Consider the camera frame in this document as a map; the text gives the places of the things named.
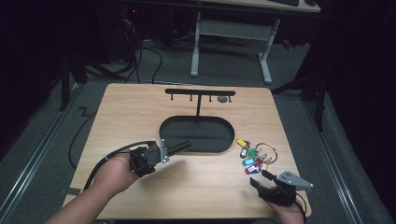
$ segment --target wire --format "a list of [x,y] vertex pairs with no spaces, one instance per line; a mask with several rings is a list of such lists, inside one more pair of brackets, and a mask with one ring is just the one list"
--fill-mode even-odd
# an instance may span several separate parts
[[232,44],[232,45],[238,45],[238,46],[252,45],[252,44],[259,42],[258,40],[249,39],[249,40],[246,40],[244,43],[239,43],[238,41],[235,41],[235,40],[236,40],[235,38],[224,38],[225,43]]
[[143,42],[155,42],[153,46],[145,47],[145,49],[154,49],[158,45],[158,40],[156,39],[147,39],[147,40],[143,40]]
[[69,146],[69,150],[68,150],[68,157],[69,157],[69,162],[70,165],[72,165],[72,167],[76,170],[77,166],[73,163],[72,161],[72,147],[77,139],[77,136],[79,135],[79,132],[81,132],[82,128],[85,126],[85,124],[87,124],[87,122],[97,113],[97,110],[95,112],[93,112],[82,124],[81,126],[79,126],[78,131],[75,133],[72,142],[70,143]]
[[195,12],[194,13],[194,17],[192,18],[192,22],[191,22],[191,26],[190,26],[189,31],[184,36],[182,36],[181,38],[174,39],[174,41],[183,40],[183,39],[187,39],[187,38],[190,38],[190,37],[194,36],[194,35],[190,35],[190,33],[191,33],[191,30],[192,30],[192,27],[195,24],[196,17],[197,17],[197,13]]
[[174,44],[181,46],[181,47],[189,47],[195,44],[194,40],[189,40],[190,38],[194,37],[194,35],[188,36],[184,39],[180,39],[178,41],[175,41]]
[[205,48],[203,46],[204,43],[202,43],[202,44],[199,45],[200,49],[216,50],[216,49],[219,49],[224,43],[224,38],[223,37],[217,37],[217,36],[206,36],[205,38],[202,37],[202,40],[207,40],[207,39],[210,40],[210,41],[208,41],[206,43],[214,43],[215,41],[213,41],[213,40],[219,39],[219,44],[217,46],[215,46],[214,48]]
[[[139,64],[142,62],[142,43],[140,43],[139,45],[139,61],[137,62],[137,65],[134,67],[134,70],[132,70],[132,72],[129,74],[129,76],[127,78],[125,78],[124,83],[127,83],[129,78],[131,77],[131,75],[134,73],[134,71],[137,69],[137,67],[139,66]],[[137,74],[137,81],[140,84],[140,77]]]
[[304,203],[304,212],[306,213],[306,202],[305,202],[304,198],[303,198],[299,193],[297,193],[297,195],[301,198],[301,200],[303,200],[303,203]]
[[161,65],[163,64],[163,56],[161,56],[161,54],[155,49],[146,49],[146,50],[153,51],[156,54],[158,54],[158,56],[160,56],[160,64],[158,65],[157,70],[155,70],[155,72],[154,72],[154,74],[152,75],[152,78],[151,78],[151,84],[154,84],[155,75],[157,75],[158,70],[160,70]]
[[304,198],[303,198],[299,193],[297,193],[297,195],[303,200],[303,202],[304,202],[304,209],[300,206],[299,203],[297,203],[297,201],[294,201],[294,204],[296,204],[297,207],[300,209],[301,213],[303,214],[304,223],[306,223],[306,215],[305,215],[305,214],[306,214],[306,202],[305,202]]

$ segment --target white metal frame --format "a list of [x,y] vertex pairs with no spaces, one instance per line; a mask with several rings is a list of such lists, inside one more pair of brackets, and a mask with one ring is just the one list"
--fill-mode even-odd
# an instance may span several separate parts
[[265,83],[271,84],[272,79],[268,69],[267,57],[274,42],[279,23],[279,19],[275,20],[272,26],[227,21],[201,20],[201,13],[198,12],[195,28],[195,47],[192,53],[191,62],[191,76],[198,77],[200,35],[217,35],[266,41],[263,52],[259,54],[259,61],[260,65],[262,66],[262,75],[264,76]]

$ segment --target human hand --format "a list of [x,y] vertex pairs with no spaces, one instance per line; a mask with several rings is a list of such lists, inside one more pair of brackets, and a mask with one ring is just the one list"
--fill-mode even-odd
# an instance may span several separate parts
[[303,213],[297,204],[292,203],[289,206],[279,206],[275,203],[264,200],[276,213],[282,224],[304,224]]
[[96,173],[90,188],[99,189],[110,197],[128,189],[139,178],[131,172],[129,159],[129,149],[126,149],[105,162]]

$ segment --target green key tag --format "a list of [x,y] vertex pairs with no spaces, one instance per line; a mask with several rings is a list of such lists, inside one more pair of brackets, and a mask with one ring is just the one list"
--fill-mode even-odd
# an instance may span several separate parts
[[243,160],[243,161],[242,161],[242,165],[243,165],[245,168],[247,168],[247,167],[253,165],[254,163],[256,163],[256,158],[255,158],[255,157],[249,158],[249,159],[246,159],[246,160]]
[[255,149],[250,148],[250,149],[247,151],[247,154],[248,154],[249,156],[257,156],[257,155],[258,155],[258,152],[257,152]]

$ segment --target desk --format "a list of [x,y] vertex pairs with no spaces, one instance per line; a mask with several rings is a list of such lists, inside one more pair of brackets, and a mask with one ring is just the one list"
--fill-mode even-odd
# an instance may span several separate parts
[[[241,7],[263,7],[276,10],[300,11],[306,13],[320,12],[320,7],[318,5],[311,7],[304,0],[300,0],[299,6],[297,7],[291,7],[267,0],[202,0],[199,1],[199,4],[201,4],[202,2],[211,4],[219,3],[226,5],[236,5]],[[272,79],[266,60],[270,52],[271,46],[274,42],[279,23],[280,19],[275,19],[274,23],[271,25],[255,25],[228,21],[201,20],[201,13],[198,12],[195,26],[195,47],[192,53],[191,61],[191,76],[198,76],[200,35],[217,35],[265,41],[265,46],[262,50],[262,53],[259,54],[259,62],[262,68],[262,75],[264,77],[265,83],[271,84]]]
[[[94,165],[109,152],[143,140],[160,141],[159,128],[175,115],[194,115],[197,97],[171,96],[168,88],[235,91],[231,103],[202,98],[201,115],[227,119],[235,137],[271,144],[278,159],[268,171],[298,174],[271,92],[264,88],[110,84],[96,115],[77,170],[70,185],[83,189]],[[252,176],[267,188],[274,185],[260,174],[246,175],[239,157],[241,147],[233,141],[221,153],[183,152],[157,172],[136,181],[113,198],[100,214],[107,219],[140,218],[265,218],[272,209],[249,185]],[[311,214],[309,201],[307,215]],[[74,196],[67,195],[64,204]]]

